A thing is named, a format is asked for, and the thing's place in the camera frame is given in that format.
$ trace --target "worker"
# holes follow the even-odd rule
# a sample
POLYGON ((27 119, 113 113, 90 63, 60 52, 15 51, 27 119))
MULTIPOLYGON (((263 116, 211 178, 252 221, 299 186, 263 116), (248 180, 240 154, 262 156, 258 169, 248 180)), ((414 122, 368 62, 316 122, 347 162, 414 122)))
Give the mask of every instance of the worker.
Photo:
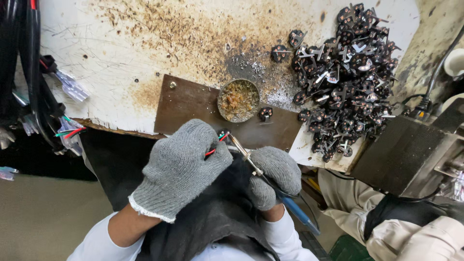
POLYGON ((328 206, 323 213, 366 246, 374 260, 464 260, 461 203, 407 201, 324 169, 318 181, 328 206))
MULTIPOLYGON (((287 153, 264 147, 251 158, 284 192, 299 193, 301 171, 287 153)), ((187 122, 155 143, 128 205, 97 223, 68 261, 139 260, 144 240, 148 260, 316 261, 275 191, 236 159, 211 126, 187 122)))

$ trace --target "beige jacket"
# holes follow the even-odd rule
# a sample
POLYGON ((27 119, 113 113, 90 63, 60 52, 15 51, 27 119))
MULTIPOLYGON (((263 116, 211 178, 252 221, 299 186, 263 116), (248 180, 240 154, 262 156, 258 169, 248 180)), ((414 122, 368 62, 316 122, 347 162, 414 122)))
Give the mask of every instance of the beige jacket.
POLYGON ((420 227, 387 220, 375 227, 364 241, 367 213, 384 197, 360 181, 343 180, 319 170, 319 185, 332 217, 347 234, 365 245, 376 261, 464 261, 464 226, 442 216, 420 227))

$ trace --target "glove cuff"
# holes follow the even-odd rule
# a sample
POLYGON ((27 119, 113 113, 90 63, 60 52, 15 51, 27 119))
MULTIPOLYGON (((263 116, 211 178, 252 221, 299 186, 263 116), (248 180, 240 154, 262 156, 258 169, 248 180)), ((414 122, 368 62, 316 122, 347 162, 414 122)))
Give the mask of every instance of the glove cuff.
POLYGON ((182 208, 179 208, 179 202, 175 200, 174 195, 163 191, 160 186, 147 178, 144 178, 129 196, 129 203, 140 214, 157 217, 168 223, 174 223, 175 216, 182 208))

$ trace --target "black apron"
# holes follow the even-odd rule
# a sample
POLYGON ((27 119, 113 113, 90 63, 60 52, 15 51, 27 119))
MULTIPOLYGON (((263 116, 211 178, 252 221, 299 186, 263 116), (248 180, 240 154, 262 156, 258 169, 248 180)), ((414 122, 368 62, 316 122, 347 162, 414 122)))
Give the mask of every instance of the black apron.
POLYGON ((443 215, 446 215, 443 210, 425 201, 405 202, 391 194, 387 194, 367 214, 364 240, 367 241, 372 234, 372 230, 385 220, 398 219, 423 227, 443 215))
POLYGON ((240 249, 260 248, 279 260, 259 226, 247 188, 252 170, 241 155, 203 193, 183 208, 174 224, 162 222, 147 232, 137 260, 190 261, 208 244, 245 239, 240 249))

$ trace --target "red wire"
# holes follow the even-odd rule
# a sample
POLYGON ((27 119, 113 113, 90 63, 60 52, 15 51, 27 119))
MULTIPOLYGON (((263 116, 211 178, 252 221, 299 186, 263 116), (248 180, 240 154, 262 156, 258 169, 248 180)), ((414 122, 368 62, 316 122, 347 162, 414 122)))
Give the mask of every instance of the red wire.
MULTIPOLYGON (((222 136, 222 138, 221 138, 219 141, 220 141, 220 142, 223 141, 223 140, 227 137, 227 135, 229 135, 229 133, 227 133, 227 134, 225 134, 224 136, 222 136)), ((210 154, 212 154, 212 153, 215 152, 215 151, 216 151, 216 149, 211 150, 210 152, 208 152, 208 153, 205 154, 205 157, 208 156, 208 155, 210 155, 210 154)))
POLYGON ((212 151, 206 153, 205 156, 208 156, 208 155, 212 154, 212 153, 215 152, 215 151, 216 151, 216 149, 213 149, 212 151))
POLYGON ((64 138, 67 139, 67 138, 71 137, 72 135, 74 135, 74 134, 76 134, 76 133, 78 133, 78 132, 80 132, 82 130, 85 130, 85 129, 86 128, 83 127, 83 128, 77 129, 77 130, 73 130, 70 134, 66 135, 64 138))
POLYGON ((224 136, 222 136, 222 138, 221 138, 219 141, 223 141, 223 140, 227 137, 227 135, 229 135, 229 133, 227 133, 227 134, 225 134, 224 136))
POLYGON ((48 66, 46 66, 42 60, 39 59, 39 62, 45 67, 45 69, 48 69, 48 66))

